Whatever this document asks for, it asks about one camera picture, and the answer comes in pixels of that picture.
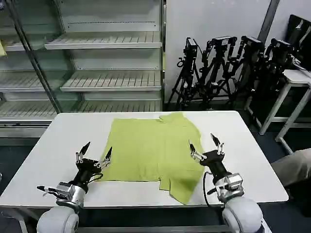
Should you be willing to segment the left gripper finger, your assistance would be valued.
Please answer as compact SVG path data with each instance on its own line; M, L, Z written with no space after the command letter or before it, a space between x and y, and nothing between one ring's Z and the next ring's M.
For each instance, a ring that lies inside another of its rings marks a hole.
M97 168L106 168L106 167L108 167L110 165L110 163L111 163L111 155L112 155L112 147L109 149L109 151L106 154L106 156L102 160L96 162L94 164L94 166L97 167Z
M84 145L79 152L76 152L76 164L81 164L86 161L89 161L89 159L85 158L84 155L86 154L91 142L88 142L86 145Z

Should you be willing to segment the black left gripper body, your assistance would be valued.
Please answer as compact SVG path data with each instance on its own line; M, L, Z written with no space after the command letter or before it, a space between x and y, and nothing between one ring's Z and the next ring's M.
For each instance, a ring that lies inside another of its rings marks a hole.
M84 163L76 164L78 172L72 180L72 185L88 191L88 184L99 180L103 176L102 169L94 166L96 162L96 160L89 159L89 161Z

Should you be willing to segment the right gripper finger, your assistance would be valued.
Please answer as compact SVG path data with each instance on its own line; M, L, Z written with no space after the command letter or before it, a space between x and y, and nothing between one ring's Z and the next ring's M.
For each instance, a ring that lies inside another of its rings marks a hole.
M203 161L205 159L207 159L207 156L199 153L196 148L194 147L194 145L192 144L192 142L189 140L189 148L190 148L190 155L194 160L198 160L198 161Z
M215 146L217 147L217 154L218 155L224 155L225 154L224 151L223 151L224 143L221 142L219 140L219 138L217 138L213 133L210 133L210 135L211 135L211 138L212 138Z

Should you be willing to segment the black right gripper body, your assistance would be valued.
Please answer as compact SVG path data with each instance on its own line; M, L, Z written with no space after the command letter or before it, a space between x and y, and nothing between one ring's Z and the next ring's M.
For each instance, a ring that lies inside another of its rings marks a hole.
M203 153L206 157L203 160L200 160L199 163L202 166L207 166L213 176L213 181L217 182L220 179L231 175L231 172L227 171L222 161L224 159L224 155L218 154L217 150L212 150L209 152Z

